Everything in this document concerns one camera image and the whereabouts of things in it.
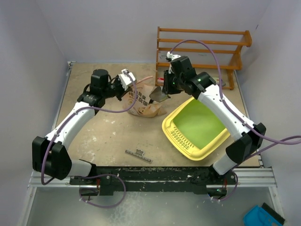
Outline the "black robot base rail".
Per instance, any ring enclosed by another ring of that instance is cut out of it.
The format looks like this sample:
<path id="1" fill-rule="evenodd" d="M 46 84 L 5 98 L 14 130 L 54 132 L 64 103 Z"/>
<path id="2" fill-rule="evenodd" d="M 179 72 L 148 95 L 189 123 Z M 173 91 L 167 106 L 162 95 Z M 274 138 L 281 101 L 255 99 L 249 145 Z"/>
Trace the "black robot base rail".
<path id="1" fill-rule="evenodd" d="M 232 171 L 220 176 L 211 167 L 121 167 L 93 166 L 88 178 L 73 176 L 71 185 L 91 195 L 112 195 L 114 192 L 190 192 L 194 194 L 226 195 L 226 186 L 237 182 Z"/>

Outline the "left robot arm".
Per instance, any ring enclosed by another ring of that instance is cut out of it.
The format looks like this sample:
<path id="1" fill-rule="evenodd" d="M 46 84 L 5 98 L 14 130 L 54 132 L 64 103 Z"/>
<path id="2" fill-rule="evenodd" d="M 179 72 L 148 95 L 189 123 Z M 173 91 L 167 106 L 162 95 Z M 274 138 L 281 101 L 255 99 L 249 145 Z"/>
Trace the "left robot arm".
<path id="1" fill-rule="evenodd" d="M 73 160 L 68 154 L 70 144 L 105 104 L 106 99 L 122 97 L 130 91 L 135 78 L 126 69 L 112 78 L 105 69 L 96 69 L 71 112 L 61 123 L 44 137 L 35 137 L 32 142 L 32 168 L 41 173 L 41 182 L 46 185 L 45 175 L 63 180 L 79 176 L 87 185 L 96 181 L 97 173 L 92 163 Z"/>

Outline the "silver metal scoop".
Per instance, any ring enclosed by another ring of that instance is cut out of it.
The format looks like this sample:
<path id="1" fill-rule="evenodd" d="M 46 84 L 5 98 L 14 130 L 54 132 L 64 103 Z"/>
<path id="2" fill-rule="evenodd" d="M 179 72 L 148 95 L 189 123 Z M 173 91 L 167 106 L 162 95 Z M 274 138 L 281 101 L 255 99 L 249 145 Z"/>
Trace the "silver metal scoop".
<path id="1" fill-rule="evenodd" d="M 168 94 L 165 94 L 163 92 L 162 86 L 155 87 L 153 89 L 153 91 L 150 93 L 149 97 L 151 100 L 158 102 L 158 103 L 164 102 L 171 98 Z"/>

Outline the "pink cat litter bag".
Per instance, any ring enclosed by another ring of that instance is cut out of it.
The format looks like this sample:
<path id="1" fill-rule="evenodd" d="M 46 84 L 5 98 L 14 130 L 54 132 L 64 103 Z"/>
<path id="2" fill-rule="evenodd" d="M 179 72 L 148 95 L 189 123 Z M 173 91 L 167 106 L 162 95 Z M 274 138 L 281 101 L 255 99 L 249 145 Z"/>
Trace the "pink cat litter bag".
<path id="1" fill-rule="evenodd" d="M 137 100 L 133 107 L 127 110 L 129 114 L 145 118 L 153 118 L 166 114 L 166 110 L 162 104 L 155 103 L 150 98 L 151 92 L 156 88 L 146 83 L 151 78 L 152 76 L 148 76 L 136 83 Z"/>

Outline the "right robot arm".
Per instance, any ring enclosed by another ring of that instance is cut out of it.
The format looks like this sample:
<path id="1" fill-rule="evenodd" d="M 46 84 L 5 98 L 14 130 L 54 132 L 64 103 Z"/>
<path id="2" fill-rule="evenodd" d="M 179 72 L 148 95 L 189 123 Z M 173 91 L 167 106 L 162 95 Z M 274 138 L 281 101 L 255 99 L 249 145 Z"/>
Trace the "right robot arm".
<path id="1" fill-rule="evenodd" d="M 243 115 L 225 96 L 220 96 L 219 86 L 206 72 L 196 73 L 187 56 L 167 54 L 169 69 L 164 72 L 163 93 L 178 94 L 184 91 L 209 108 L 223 123 L 234 142 L 226 148 L 223 157 L 217 160 L 209 172 L 209 179 L 220 184 L 226 173 L 244 162 L 262 145 L 266 127 L 255 124 Z"/>

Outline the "white bag sealing clip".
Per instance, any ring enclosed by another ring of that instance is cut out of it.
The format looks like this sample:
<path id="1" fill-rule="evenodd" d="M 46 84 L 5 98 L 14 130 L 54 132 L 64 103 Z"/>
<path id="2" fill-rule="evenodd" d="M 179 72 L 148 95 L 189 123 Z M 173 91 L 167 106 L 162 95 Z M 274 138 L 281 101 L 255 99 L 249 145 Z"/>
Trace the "white bag sealing clip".
<path id="1" fill-rule="evenodd" d="M 130 150 L 125 150 L 125 153 L 128 154 L 128 155 L 131 155 L 131 156 L 133 156 L 133 157 L 135 157 L 137 159 L 140 159 L 140 160 L 142 160 L 142 161 L 144 161 L 144 162 L 146 162 L 148 164 L 152 163 L 152 159 L 145 157 L 144 156 L 144 151 L 141 150 L 141 149 L 136 149 L 135 152 L 132 152 Z"/>

